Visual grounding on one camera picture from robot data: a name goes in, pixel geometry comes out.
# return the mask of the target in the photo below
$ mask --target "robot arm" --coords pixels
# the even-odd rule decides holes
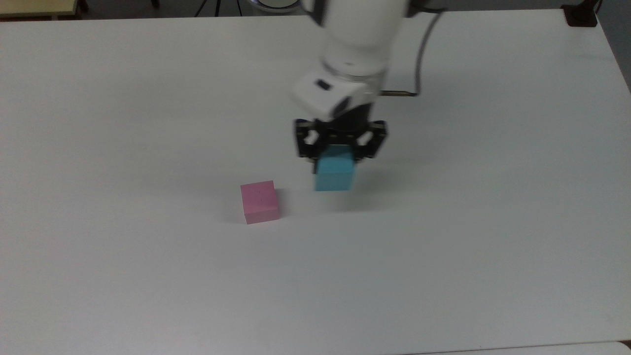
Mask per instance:
[[[355,161],[372,158],[387,135],[386,123],[369,122],[381,93],[392,42],[409,0],[302,0],[327,33],[319,63],[293,88],[295,100],[314,121],[297,120],[298,154],[314,162],[326,147],[350,145]],[[305,139],[318,134],[313,144]],[[366,132],[372,139],[359,145]]]

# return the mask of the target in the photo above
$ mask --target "pink cube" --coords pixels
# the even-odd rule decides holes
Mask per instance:
[[[241,185],[243,213],[248,224],[280,218],[274,181]]]

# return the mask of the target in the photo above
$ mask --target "black cable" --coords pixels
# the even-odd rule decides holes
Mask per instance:
[[[196,13],[195,13],[195,16],[193,16],[193,17],[197,17],[197,16],[199,16],[199,13],[200,13],[200,12],[201,12],[201,10],[204,8],[204,5],[206,4],[206,1],[208,1],[208,0],[204,0],[204,1],[201,3],[201,6],[199,7],[198,12],[196,12]]]
[[[381,96],[412,96],[414,97],[414,96],[419,96],[421,94],[421,70],[422,70],[423,55],[425,53],[425,48],[427,47],[427,42],[429,42],[430,36],[432,34],[434,27],[436,26],[436,23],[438,23],[438,20],[440,19],[442,14],[445,11],[447,11],[447,8],[440,8],[440,9],[422,8],[422,11],[426,13],[434,13],[436,15],[434,15],[430,24],[427,25],[427,29],[425,30],[425,34],[423,35],[423,40],[421,41],[421,46],[418,48],[418,54],[416,55],[416,66],[415,66],[416,76],[414,77],[415,92],[401,91],[401,90],[384,90],[384,91],[381,91]]]
[[[215,17],[219,17],[219,7],[221,6],[221,0],[217,0],[217,6],[215,6]]]
[[[603,0],[598,1],[598,7],[596,8],[596,10],[594,11],[594,13],[598,13],[598,11],[600,11],[600,6],[603,4]]]

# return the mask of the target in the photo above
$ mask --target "chair leg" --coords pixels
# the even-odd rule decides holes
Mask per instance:
[[[79,7],[81,8],[81,11],[85,13],[90,10],[90,7],[88,6],[88,2],[85,0],[79,0]]]

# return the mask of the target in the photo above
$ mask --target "blue cube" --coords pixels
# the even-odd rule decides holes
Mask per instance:
[[[317,161],[316,191],[348,191],[353,186],[355,159],[349,145],[330,145]]]

